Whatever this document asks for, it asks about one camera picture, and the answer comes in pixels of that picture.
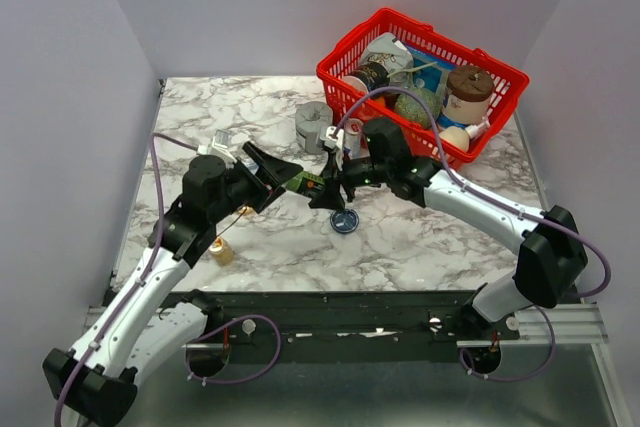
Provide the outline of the dark blue round dish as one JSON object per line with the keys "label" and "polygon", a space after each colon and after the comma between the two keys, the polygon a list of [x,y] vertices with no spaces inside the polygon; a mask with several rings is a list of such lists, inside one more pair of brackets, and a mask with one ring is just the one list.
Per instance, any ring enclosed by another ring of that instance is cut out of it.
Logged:
{"label": "dark blue round dish", "polygon": [[353,233],[360,224],[359,216],[353,209],[335,210],[329,221],[332,229],[341,235]]}

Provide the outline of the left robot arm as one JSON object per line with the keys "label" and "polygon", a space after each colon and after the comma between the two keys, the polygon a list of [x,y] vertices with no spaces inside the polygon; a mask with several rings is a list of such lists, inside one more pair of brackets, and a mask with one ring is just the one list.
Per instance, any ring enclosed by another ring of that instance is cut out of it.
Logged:
{"label": "left robot arm", "polygon": [[53,349],[43,370],[56,399],[54,423],[72,410],[98,426],[115,426],[137,394],[124,379],[134,346],[171,290],[217,237],[219,222],[244,206],[260,213],[285,191],[302,166],[278,159],[247,142],[256,163],[197,154],[182,177],[180,195],[159,217],[138,267],[107,309],[68,350]]}

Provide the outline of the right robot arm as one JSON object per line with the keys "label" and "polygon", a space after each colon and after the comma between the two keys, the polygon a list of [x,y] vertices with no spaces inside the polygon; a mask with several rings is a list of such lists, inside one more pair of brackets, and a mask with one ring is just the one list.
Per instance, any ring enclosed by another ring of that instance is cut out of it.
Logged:
{"label": "right robot arm", "polygon": [[369,154],[349,159],[344,134],[330,126],[317,139],[328,153],[324,186],[309,205],[340,210],[358,187],[386,185],[421,208],[451,215],[483,231],[516,254],[514,272],[481,287],[460,314],[460,326],[480,339],[511,312],[551,309],[568,293],[587,265],[573,215],[554,206],[547,212],[522,206],[463,179],[453,179],[441,162],[411,153],[400,127],[386,117],[364,125]]}

